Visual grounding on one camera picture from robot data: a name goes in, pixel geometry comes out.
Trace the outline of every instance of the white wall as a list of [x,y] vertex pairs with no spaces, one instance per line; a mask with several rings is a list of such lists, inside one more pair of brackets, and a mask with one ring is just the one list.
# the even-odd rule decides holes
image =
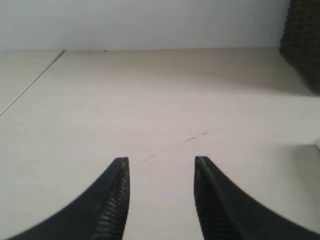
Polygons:
[[0,50],[278,46],[290,0],[0,0]]

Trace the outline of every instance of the black plastic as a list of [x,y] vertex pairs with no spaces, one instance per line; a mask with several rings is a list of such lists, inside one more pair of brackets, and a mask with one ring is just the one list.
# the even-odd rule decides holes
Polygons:
[[76,200],[9,240],[121,240],[129,200],[129,160],[117,158]]
[[319,240],[237,187],[208,157],[195,158],[194,198],[205,240]]

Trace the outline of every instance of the white tabletop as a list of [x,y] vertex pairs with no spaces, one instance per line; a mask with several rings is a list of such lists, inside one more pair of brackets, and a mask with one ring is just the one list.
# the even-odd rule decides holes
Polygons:
[[60,50],[0,52],[0,114],[60,53]]
[[276,49],[66,52],[0,116],[0,238],[60,210],[121,156],[125,240],[202,239],[195,155],[320,233],[319,105]]

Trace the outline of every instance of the dark wicker basket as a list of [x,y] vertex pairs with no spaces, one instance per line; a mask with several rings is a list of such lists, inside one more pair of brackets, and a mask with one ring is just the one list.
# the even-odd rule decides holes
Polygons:
[[320,93],[320,0],[291,0],[280,52]]

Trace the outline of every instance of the wicker basket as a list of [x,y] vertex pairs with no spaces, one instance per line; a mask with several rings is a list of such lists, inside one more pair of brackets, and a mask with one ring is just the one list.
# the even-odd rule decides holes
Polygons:
[[320,93],[320,0],[291,0],[280,52]]

